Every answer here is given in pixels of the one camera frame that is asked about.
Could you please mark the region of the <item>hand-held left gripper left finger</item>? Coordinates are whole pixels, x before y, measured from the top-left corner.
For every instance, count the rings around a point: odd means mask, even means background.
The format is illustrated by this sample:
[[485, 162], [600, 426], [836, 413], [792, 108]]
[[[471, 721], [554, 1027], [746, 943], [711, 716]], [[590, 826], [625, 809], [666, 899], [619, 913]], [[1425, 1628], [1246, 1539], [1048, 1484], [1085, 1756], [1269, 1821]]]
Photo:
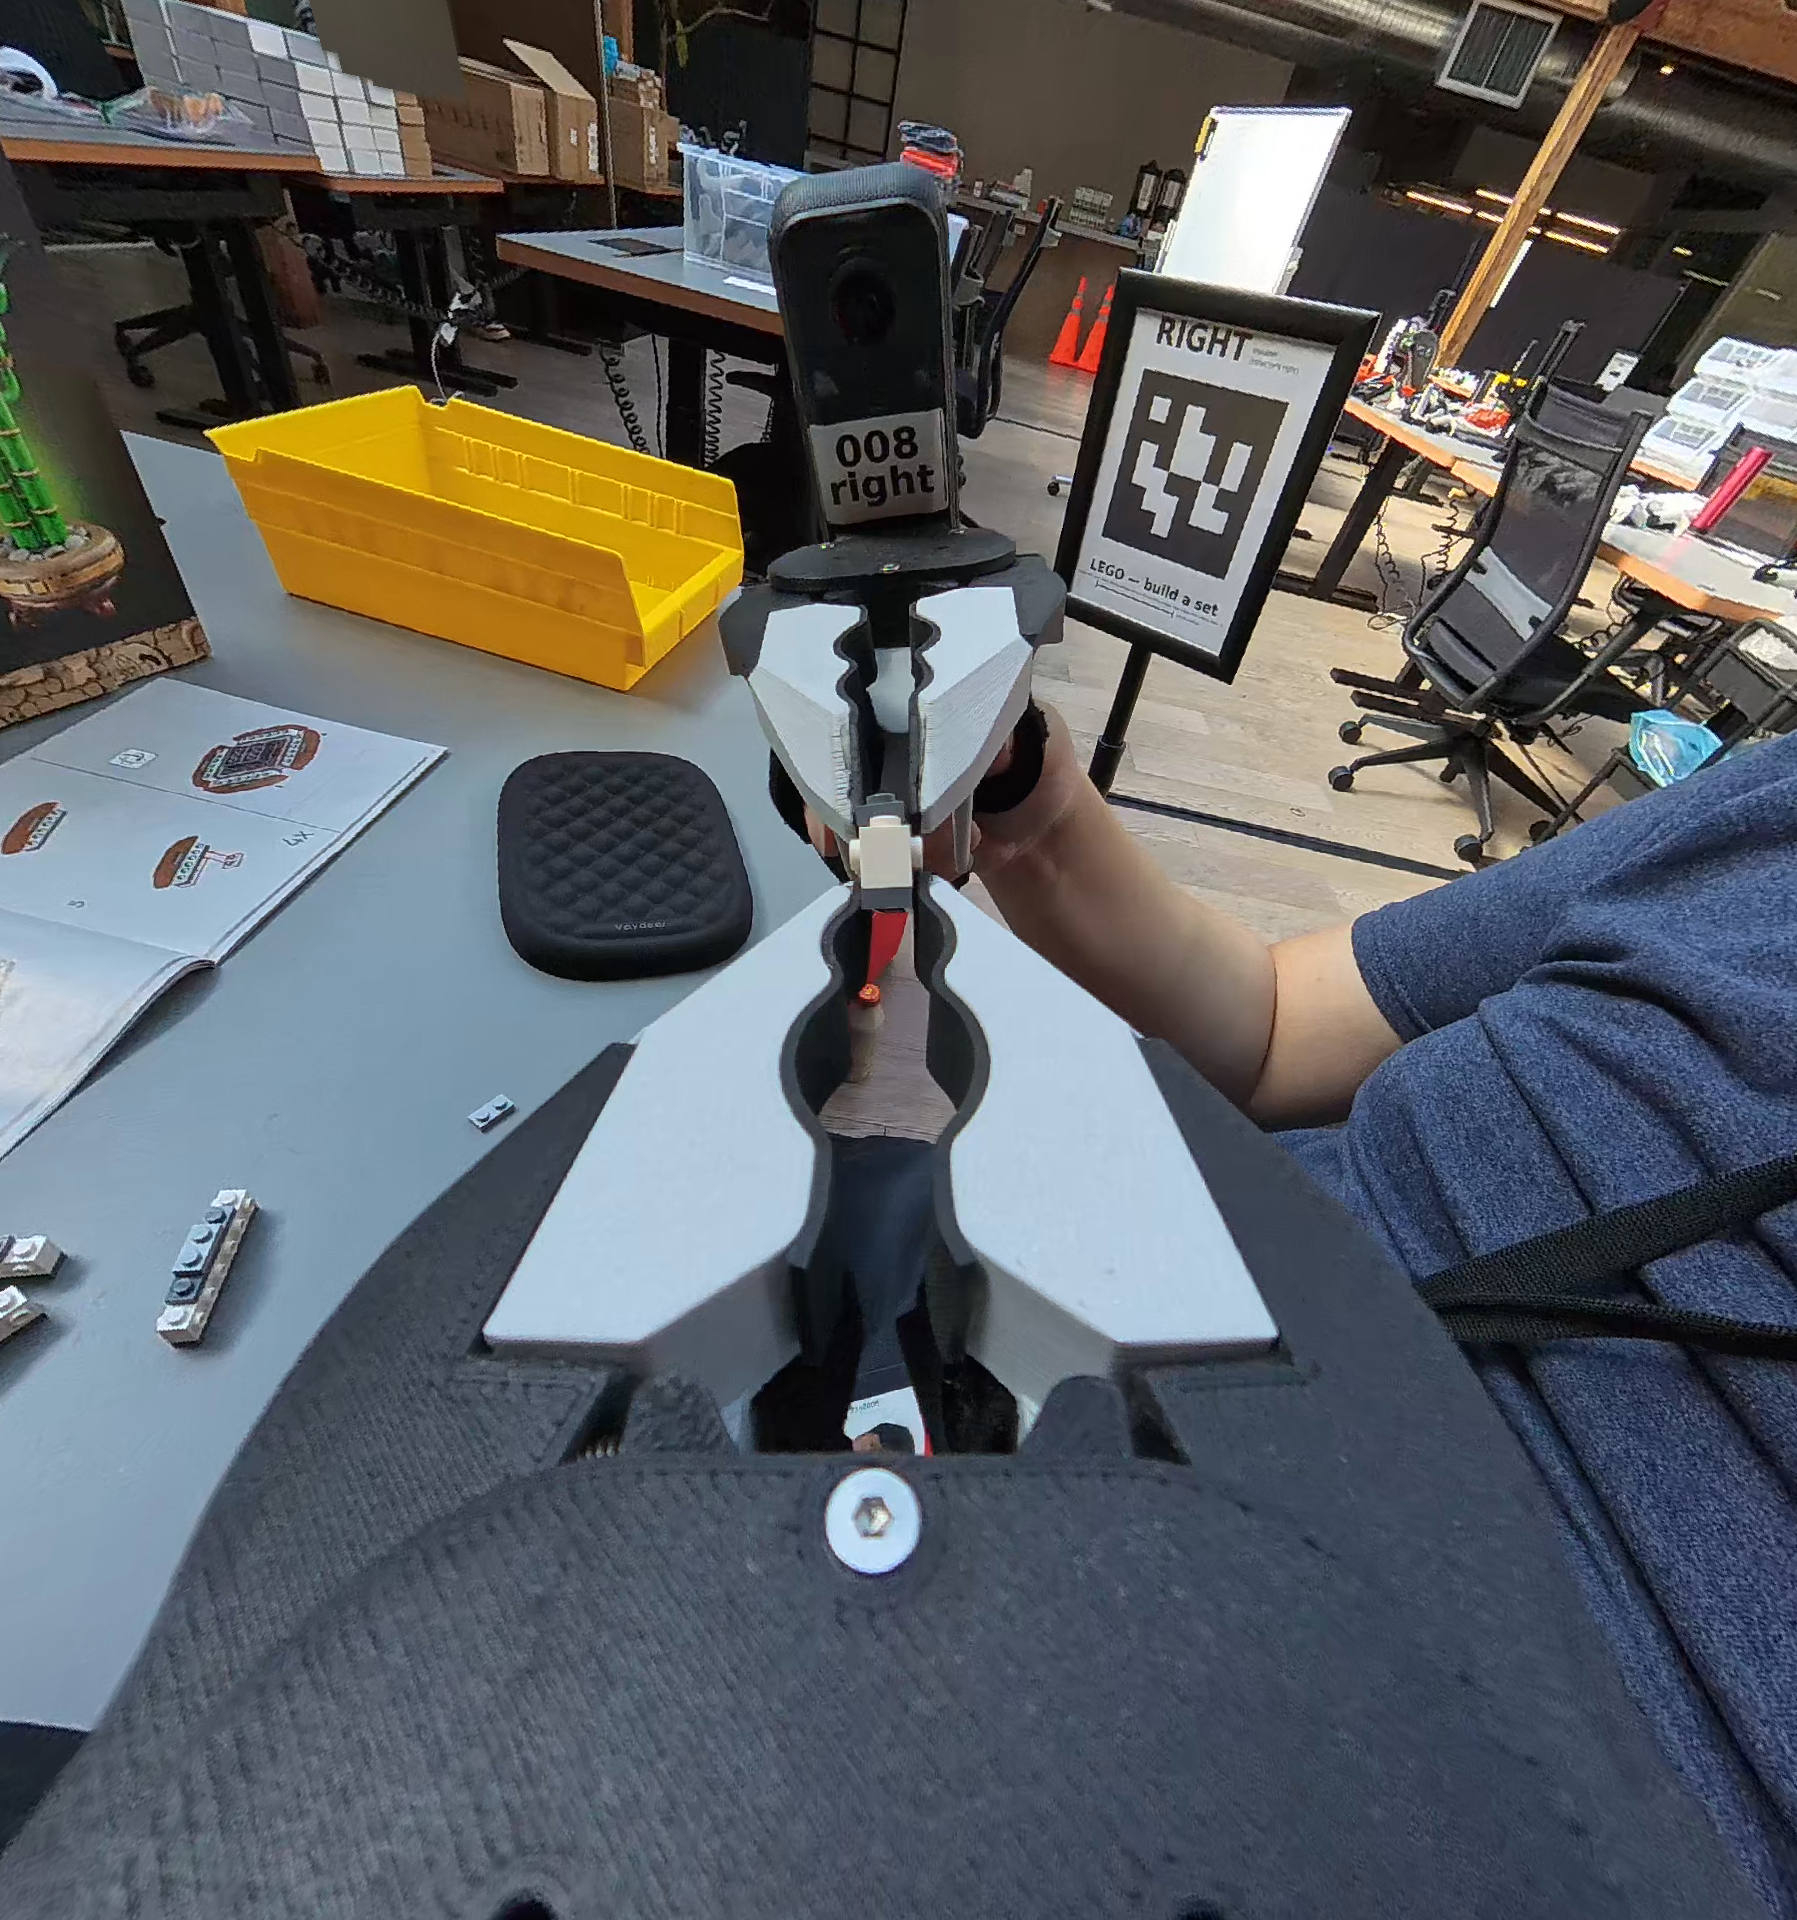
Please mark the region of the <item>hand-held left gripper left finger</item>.
[[834, 990], [823, 939], [847, 909], [825, 892], [637, 1034], [485, 1320], [498, 1352], [682, 1374], [722, 1409], [798, 1352], [819, 1140], [784, 1047]]

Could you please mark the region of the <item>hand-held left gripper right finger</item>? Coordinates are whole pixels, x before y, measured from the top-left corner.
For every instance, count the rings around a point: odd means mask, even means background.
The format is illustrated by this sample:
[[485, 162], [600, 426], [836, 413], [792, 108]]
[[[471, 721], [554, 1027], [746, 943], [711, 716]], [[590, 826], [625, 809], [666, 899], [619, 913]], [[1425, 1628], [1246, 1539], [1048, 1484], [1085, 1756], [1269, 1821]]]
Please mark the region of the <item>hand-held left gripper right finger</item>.
[[951, 1101], [932, 1215], [968, 1352], [1025, 1404], [1065, 1380], [1269, 1357], [1270, 1307], [1132, 1027], [951, 882], [916, 896], [915, 963]]

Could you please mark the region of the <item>black mesh office chair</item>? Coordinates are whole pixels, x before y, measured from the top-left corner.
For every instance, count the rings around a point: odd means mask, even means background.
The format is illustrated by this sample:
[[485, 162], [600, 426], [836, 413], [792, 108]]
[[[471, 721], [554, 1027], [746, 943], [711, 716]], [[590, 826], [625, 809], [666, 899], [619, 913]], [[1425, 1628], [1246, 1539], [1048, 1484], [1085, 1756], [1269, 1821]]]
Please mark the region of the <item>black mesh office chair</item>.
[[1468, 868], [1487, 868], [1496, 833], [1487, 784], [1496, 777], [1537, 809], [1550, 795], [1503, 746], [1530, 746], [1550, 721], [1571, 716], [1629, 724], [1652, 706], [1610, 672], [1652, 620], [1628, 620], [1597, 656], [1580, 656], [1564, 636], [1647, 428], [1647, 413], [1557, 387], [1535, 393], [1508, 435], [1496, 490], [1477, 517], [1468, 555], [1399, 627], [1399, 675], [1332, 672], [1334, 683], [1349, 687], [1357, 710], [1417, 736], [1417, 746], [1334, 765], [1324, 774], [1334, 791], [1373, 765], [1437, 758], [1437, 777], [1464, 777], [1477, 813], [1477, 828], [1456, 840], [1456, 854]]

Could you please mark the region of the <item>black lego set box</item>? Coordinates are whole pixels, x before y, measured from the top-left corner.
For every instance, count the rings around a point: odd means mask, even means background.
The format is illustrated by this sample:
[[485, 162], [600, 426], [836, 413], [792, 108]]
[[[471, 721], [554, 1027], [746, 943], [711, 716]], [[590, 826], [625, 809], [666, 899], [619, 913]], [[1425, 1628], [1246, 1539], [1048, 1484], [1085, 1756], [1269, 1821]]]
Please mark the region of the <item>black lego set box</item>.
[[0, 727], [210, 660], [0, 150]]

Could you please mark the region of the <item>cardboard box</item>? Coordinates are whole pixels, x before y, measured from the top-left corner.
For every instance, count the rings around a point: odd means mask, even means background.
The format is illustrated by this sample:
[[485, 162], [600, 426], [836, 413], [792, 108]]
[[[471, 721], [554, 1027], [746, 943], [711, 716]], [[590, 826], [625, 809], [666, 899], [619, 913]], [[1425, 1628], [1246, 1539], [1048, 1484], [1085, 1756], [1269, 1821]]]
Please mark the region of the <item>cardboard box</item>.
[[479, 175], [600, 184], [595, 96], [552, 52], [505, 36], [505, 55], [458, 57], [464, 93], [421, 96], [432, 158]]

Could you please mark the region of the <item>clear plastic tub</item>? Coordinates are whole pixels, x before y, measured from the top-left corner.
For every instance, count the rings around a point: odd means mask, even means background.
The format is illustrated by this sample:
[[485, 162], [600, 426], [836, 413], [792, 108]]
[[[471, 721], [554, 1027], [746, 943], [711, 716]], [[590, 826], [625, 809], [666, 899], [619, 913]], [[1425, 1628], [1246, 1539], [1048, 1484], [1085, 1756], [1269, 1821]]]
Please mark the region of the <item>clear plastic tub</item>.
[[679, 162], [682, 257], [772, 293], [768, 226], [779, 191], [799, 175], [693, 141], [679, 147]]

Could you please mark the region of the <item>yellow plastic bin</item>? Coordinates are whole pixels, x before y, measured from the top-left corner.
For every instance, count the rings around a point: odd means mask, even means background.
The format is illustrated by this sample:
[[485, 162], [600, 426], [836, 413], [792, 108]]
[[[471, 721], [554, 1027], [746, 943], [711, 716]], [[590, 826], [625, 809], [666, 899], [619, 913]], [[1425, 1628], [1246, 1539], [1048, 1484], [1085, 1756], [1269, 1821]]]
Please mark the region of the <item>yellow plastic bin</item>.
[[540, 420], [346, 395], [217, 426], [285, 591], [628, 690], [742, 587], [729, 480]]

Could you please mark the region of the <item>white board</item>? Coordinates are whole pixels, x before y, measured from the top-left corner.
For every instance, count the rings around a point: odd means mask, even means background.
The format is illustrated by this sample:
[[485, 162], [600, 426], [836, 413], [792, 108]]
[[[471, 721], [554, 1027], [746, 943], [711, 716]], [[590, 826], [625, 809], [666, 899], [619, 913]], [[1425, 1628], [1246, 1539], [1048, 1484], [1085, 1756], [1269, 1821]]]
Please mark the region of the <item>white board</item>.
[[1282, 294], [1349, 108], [1217, 106], [1156, 275]]

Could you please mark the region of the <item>lego instruction booklet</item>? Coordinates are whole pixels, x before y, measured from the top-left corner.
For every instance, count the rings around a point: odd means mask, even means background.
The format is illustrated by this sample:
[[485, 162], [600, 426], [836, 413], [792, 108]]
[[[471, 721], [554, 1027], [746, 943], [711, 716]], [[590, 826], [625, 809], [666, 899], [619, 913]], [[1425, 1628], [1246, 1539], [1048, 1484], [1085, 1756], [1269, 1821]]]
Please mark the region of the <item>lego instruction booklet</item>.
[[158, 679], [0, 761], [0, 1159], [443, 753]]

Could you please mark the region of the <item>stack of white grey boxes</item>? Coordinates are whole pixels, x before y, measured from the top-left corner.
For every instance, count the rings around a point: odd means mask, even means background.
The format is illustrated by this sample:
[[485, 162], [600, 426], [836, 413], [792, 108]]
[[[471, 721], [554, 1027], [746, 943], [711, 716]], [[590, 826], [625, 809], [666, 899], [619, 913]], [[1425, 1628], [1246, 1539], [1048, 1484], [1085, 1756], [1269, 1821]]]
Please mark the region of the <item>stack of white grey boxes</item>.
[[230, 3], [125, 0], [143, 88], [109, 119], [187, 147], [267, 150], [329, 181], [432, 181], [426, 108], [336, 61], [307, 13], [274, 24]]

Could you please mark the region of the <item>person's right hand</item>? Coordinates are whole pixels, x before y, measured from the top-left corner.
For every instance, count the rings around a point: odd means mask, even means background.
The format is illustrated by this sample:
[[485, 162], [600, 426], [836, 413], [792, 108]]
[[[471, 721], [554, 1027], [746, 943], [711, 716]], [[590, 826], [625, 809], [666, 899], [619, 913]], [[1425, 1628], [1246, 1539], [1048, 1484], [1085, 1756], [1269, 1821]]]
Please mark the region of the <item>person's right hand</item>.
[[988, 899], [1029, 948], [1066, 965], [1114, 882], [1125, 881], [1130, 848], [1079, 772], [1065, 716], [1032, 700], [973, 806], [974, 874]]

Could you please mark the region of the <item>black framed marker sign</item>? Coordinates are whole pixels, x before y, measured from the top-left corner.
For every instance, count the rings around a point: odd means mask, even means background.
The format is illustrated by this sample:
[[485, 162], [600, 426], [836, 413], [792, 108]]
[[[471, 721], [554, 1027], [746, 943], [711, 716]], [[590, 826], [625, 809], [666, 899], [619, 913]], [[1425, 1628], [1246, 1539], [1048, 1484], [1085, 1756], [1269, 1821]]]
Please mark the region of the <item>black framed marker sign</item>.
[[1381, 315], [1123, 272], [1104, 320], [1053, 555], [1066, 616], [1130, 644], [1101, 795], [1151, 660], [1238, 675]]

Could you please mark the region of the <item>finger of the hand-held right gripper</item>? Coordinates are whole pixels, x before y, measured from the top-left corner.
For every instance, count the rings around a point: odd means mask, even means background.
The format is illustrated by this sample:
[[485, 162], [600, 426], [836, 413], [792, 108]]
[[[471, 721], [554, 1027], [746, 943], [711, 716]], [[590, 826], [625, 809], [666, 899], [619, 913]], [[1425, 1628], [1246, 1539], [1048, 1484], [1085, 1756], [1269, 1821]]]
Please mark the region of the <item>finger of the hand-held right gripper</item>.
[[915, 603], [910, 795], [930, 837], [968, 806], [1029, 706], [1014, 587], [945, 587]]
[[849, 636], [865, 627], [860, 603], [792, 603], [772, 609], [750, 700], [776, 761], [787, 772], [799, 801], [834, 833], [855, 833], [865, 786], [865, 753], [871, 721], [865, 706], [865, 663]]

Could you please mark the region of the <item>blue plastic bag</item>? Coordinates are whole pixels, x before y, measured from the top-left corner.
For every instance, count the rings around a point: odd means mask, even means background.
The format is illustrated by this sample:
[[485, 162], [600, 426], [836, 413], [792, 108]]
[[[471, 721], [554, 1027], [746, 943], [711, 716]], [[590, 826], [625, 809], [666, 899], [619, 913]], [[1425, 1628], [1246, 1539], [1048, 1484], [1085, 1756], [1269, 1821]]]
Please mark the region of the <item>blue plastic bag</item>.
[[1652, 786], [1691, 777], [1721, 753], [1727, 746], [1708, 724], [1676, 716], [1671, 710], [1647, 710], [1629, 716], [1628, 761]]

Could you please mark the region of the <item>black quilted wrist rest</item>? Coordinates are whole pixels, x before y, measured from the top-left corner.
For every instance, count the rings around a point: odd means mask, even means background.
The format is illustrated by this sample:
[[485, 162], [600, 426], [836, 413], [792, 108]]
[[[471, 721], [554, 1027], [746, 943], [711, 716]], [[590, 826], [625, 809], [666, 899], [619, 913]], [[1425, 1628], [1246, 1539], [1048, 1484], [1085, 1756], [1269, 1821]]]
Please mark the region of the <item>black quilted wrist rest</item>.
[[498, 899], [513, 955], [577, 982], [722, 965], [756, 917], [719, 784], [640, 748], [540, 753], [508, 772]]

